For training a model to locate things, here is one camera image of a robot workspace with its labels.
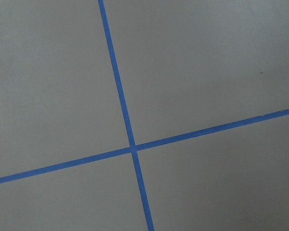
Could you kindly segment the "crossing blue tape line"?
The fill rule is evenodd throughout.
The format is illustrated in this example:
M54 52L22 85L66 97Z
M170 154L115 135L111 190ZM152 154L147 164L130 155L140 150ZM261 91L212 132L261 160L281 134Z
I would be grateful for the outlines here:
M172 136L172 137L168 137L168 138L164 138L160 140L138 144L136 145L136 150L138 151L146 150L146 149L153 148L153 147L163 146L163 145L178 142L178 141L201 137L201 136L205 136L208 134L213 134L216 132L238 128L238 127L242 127L242 126L246 126L246 125L250 125L254 123L259 123L262 121L275 119L278 117L283 117L283 116L288 116L288 115L289 115L289 109L285 109L282 111L277 111L277 112L273 112L273 113L269 113L265 115L260 115L260 116L247 118L247 119L243 119L243 120L239 120L239 121L235 121L231 123L226 123L226 124L214 126L211 128L205 128L205 129L201 129L201 130L197 130L197 131L193 131L193 132L189 132L185 134L180 134L180 135L176 135L176 136ZM67 162L47 166L47 167L41 167L41 168L37 168L37 169L33 169L33 170L21 172L21 173L16 173L16 174L0 177L0 184L7 183L10 181L20 180L20 179L25 179L25 178L29 178L29 177L33 177L37 175L42 175L45 173L58 171L61 169L75 167L75 166L79 166L79 165L83 165L83 164L87 164L87 163L91 163L91 162L95 162L95 161L99 161L103 159L108 159L108 158L112 158L115 156L128 154L130 152L131 152L131 147L126 147L126 148L117 149L117 150L113 150L113 151L106 152L106 153L96 154L96 155L92 155L92 156L88 156L88 157L84 157L80 159L75 159L72 161L67 161Z

